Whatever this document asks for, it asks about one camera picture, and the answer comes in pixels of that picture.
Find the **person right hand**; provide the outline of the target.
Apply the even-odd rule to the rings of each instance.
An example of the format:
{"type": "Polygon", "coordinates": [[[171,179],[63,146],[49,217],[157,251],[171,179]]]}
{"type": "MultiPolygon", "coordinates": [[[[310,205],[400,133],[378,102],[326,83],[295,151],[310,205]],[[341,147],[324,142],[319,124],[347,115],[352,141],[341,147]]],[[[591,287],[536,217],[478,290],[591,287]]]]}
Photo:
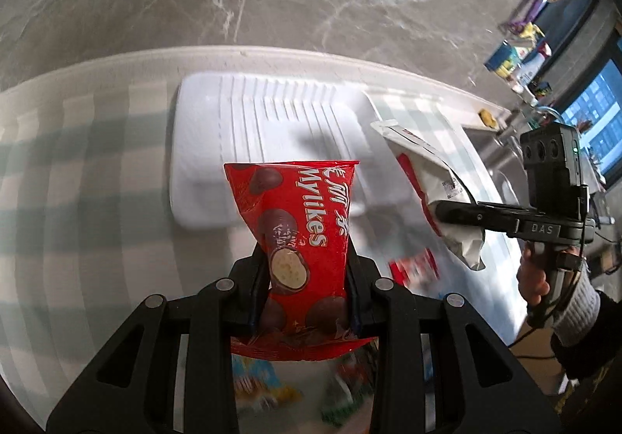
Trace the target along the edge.
{"type": "Polygon", "coordinates": [[[549,294],[545,271],[536,263],[536,251],[532,242],[527,241],[522,252],[517,273],[519,292],[527,306],[536,307],[542,298],[549,294]]]}

